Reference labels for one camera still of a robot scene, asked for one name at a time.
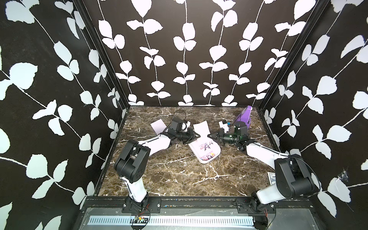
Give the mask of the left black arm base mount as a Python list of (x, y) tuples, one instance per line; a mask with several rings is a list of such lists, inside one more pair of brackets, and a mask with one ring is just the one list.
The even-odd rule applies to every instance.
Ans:
[(159, 197), (146, 196), (141, 202), (136, 202), (128, 196), (122, 208), (122, 213), (145, 214), (160, 213), (162, 200)]

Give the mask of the white sticker sheet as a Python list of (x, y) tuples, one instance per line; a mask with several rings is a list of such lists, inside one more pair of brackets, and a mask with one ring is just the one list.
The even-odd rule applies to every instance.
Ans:
[(194, 127), (195, 133), (200, 135), (197, 141), (198, 142), (206, 141), (208, 138), (208, 134), (210, 134), (207, 121), (203, 121), (201, 123), (194, 124), (193, 127)]

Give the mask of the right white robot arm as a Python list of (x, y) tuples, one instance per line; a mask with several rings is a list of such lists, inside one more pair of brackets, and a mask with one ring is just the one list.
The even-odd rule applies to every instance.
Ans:
[(234, 145), (240, 152), (274, 169), (276, 182), (253, 195), (253, 201), (257, 205), (311, 196), (319, 189), (312, 178), (313, 171), (300, 155), (283, 154), (260, 144), (249, 137), (248, 126), (244, 122), (235, 122), (233, 133), (222, 127), (219, 131), (208, 134), (208, 138), (218, 144)]

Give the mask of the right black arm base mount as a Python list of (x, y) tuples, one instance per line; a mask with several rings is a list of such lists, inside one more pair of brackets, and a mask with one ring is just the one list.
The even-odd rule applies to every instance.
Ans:
[(232, 204), (237, 208), (239, 214), (266, 215), (276, 213), (275, 207), (269, 204), (264, 205), (256, 198), (250, 196), (236, 198)]

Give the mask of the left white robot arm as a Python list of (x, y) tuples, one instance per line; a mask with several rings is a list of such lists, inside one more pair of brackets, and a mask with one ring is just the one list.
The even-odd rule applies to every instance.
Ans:
[(190, 144), (199, 138), (200, 135), (189, 127), (186, 131), (169, 128), (146, 141), (129, 140), (114, 164), (117, 175), (127, 185), (129, 197), (136, 203), (147, 200), (148, 192), (144, 187), (142, 176), (151, 155), (168, 149), (178, 141)]

